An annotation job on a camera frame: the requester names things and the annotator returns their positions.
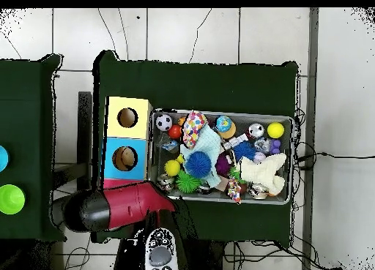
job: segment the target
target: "yellow tennis ball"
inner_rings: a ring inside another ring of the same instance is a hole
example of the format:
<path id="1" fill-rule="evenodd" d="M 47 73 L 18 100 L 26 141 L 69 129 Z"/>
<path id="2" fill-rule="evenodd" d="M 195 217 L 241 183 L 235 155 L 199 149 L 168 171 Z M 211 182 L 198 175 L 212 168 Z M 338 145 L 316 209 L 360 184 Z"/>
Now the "yellow tennis ball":
<path id="1" fill-rule="evenodd" d="M 280 123 L 271 123 L 267 128 L 267 133 L 271 138 L 277 139 L 284 134 L 284 126 Z"/>
<path id="2" fill-rule="evenodd" d="M 164 166 L 164 170 L 166 171 L 167 176 L 176 176 L 177 174 L 179 174 L 180 169 L 181 166 L 179 165 L 179 162 L 177 160 L 169 160 Z"/>

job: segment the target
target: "soccer ball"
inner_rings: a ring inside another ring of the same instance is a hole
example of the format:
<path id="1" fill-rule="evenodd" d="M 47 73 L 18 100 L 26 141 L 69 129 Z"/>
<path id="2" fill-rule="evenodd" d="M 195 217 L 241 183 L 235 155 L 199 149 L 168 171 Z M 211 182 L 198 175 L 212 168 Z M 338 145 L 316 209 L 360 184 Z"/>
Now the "soccer ball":
<path id="1" fill-rule="evenodd" d="M 172 118 L 163 114 L 156 119 L 156 127 L 161 131 L 168 131 L 172 127 Z"/>

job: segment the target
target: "green table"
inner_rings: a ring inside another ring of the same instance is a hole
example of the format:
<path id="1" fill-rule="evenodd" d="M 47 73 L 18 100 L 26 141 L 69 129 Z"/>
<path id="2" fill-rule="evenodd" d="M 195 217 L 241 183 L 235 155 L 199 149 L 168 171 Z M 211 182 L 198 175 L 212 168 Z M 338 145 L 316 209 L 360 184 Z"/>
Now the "green table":
<path id="1" fill-rule="evenodd" d="M 14 215 L 0 212 L 0 239 L 64 240 L 50 221 L 53 169 L 53 92 L 51 80 L 61 57 L 40 61 L 0 61 L 0 145 L 10 163 L 0 186 L 14 184 L 26 196 Z"/>
<path id="2" fill-rule="evenodd" d="M 297 70 L 294 62 L 281 66 L 126 62 L 118 60 L 112 51 L 103 51 L 94 62 L 94 106 L 99 102 L 98 147 L 102 147 L 106 96 L 148 99 L 153 108 L 293 117 Z M 290 202 L 282 206 L 180 200 L 175 203 L 183 237 L 191 233 L 193 222 L 199 239 L 276 240 L 289 246 Z M 97 233 L 97 240 L 129 238 L 131 228 Z"/>

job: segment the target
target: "stuffed toy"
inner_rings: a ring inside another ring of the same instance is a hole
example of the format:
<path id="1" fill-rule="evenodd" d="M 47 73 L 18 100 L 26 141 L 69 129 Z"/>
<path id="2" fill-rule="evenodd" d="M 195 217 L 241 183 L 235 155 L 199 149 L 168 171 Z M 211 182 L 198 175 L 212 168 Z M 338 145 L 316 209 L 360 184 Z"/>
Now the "stuffed toy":
<path id="1" fill-rule="evenodd" d="M 254 163 L 247 157 L 241 158 L 236 166 L 240 172 L 240 178 L 253 184 L 261 184 L 269 190 L 271 195 L 277 195 L 284 187 L 285 179 L 276 176 L 276 171 L 285 163 L 284 153 L 268 156 L 259 164 Z"/>
<path id="2" fill-rule="evenodd" d="M 220 147 L 220 136 L 213 131 L 208 124 L 205 124 L 201 128 L 199 138 L 193 148 L 190 147 L 190 149 L 188 149 L 184 144 L 181 144 L 180 146 L 180 153 L 185 160 L 183 166 L 186 173 L 193 175 L 193 173 L 189 172 L 186 167 L 186 161 L 189 160 L 190 155 L 197 151 L 203 152 L 209 157 L 210 172 L 205 177 L 200 179 L 205 179 L 211 188 L 219 185 L 221 180 L 216 172 L 215 164 L 219 157 Z"/>

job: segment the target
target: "colorful wrapper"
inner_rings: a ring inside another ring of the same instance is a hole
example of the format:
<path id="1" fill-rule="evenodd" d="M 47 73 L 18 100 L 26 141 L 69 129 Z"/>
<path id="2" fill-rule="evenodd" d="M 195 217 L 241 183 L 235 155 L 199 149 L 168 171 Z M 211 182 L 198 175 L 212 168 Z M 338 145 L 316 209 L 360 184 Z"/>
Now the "colorful wrapper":
<path id="1" fill-rule="evenodd" d="M 241 204 L 240 190 L 240 183 L 235 178 L 230 178 L 228 183 L 228 196 L 232 198 L 236 204 Z"/>

